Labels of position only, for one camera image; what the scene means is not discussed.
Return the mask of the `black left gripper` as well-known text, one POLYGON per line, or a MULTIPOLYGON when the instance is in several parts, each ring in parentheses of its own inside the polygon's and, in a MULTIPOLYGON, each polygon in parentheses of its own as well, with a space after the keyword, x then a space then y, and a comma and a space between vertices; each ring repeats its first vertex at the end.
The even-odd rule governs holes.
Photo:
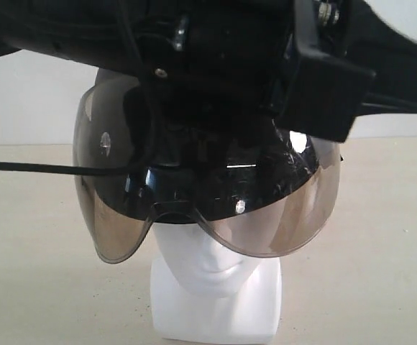
POLYGON ((292 1, 131 1, 129 46, 152 115, 189 93, 281 117, 294 24, 292 1))

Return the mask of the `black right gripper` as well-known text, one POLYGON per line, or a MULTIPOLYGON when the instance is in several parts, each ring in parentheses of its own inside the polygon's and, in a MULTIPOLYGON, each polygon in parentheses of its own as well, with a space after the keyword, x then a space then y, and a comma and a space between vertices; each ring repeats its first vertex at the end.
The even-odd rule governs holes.
POLYGON ((294 1, 283 57, 283 129, 344 142, 360 116, 417 114, 417 41, 365 1, 294 1))

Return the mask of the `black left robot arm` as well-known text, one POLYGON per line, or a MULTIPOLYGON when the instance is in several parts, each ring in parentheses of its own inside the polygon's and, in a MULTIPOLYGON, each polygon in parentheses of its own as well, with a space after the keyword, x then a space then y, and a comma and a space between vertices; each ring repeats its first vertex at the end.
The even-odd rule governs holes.
POLYGON ((0 1, 0 57, 19 50, 285 110, 289 3, 0 1))

